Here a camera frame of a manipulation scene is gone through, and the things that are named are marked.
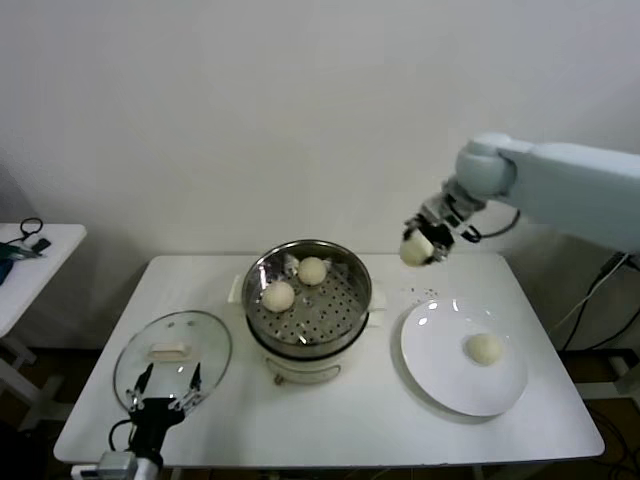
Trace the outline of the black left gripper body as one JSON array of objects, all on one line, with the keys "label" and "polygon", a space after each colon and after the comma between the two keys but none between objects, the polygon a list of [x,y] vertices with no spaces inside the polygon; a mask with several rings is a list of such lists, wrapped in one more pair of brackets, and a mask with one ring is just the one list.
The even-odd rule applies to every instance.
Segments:
[{"label": "black left gripper body", "polygon": [[168,430],[185,419],[184,410],[172,407],[173,403],[170,398],[148,398],[142,408],[134,407],[129,412],[134,425],[129,450],[138,458],[163,460],[161,449]]}]

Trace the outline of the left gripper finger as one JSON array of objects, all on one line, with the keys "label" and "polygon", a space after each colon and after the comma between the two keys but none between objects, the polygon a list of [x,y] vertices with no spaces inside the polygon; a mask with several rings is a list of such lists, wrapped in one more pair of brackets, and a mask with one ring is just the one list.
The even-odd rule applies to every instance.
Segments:
[{"label": "left gripper finger", "polygon": [[189,383],[189,389],[181,398],[174,399],[170,405],[170,410],[190,411],[201,401],[201,364],[195,367],[193,375]]},{"label": "left gripper finger", "polygon": [[143,404],[143,394],[147,388],[153,372],[154,364],[150,363],[146,369],[138,376],[134,387],[125,391],[126,409],[129,412],[137,410]]}]

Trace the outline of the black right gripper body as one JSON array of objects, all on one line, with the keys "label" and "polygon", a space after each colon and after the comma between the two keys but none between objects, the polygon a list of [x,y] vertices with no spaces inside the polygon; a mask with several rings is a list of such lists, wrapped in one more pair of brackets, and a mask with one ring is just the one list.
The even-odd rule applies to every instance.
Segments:
[{"label": "black right gripper body", "polygon": [[448,226],[429,216],[424,218],[424,236],[436,249],[451,249],[455,244]]}]

